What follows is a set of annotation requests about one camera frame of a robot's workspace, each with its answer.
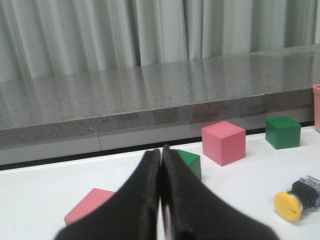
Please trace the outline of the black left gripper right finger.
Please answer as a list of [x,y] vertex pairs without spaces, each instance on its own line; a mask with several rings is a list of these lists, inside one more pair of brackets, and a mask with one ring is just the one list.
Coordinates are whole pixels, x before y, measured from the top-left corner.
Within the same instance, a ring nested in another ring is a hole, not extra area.
[[161,206],[167,240],[277,240],[268,226],[212,193],[179,152],[165,145],[161,161]]

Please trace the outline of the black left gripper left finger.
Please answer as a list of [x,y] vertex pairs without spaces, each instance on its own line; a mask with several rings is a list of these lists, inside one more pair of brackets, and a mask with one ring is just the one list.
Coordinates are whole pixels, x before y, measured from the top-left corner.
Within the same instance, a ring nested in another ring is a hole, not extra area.
[[147,150],[123,186],[95,211],[62,229],[57,240],[155,240],[160,151]]

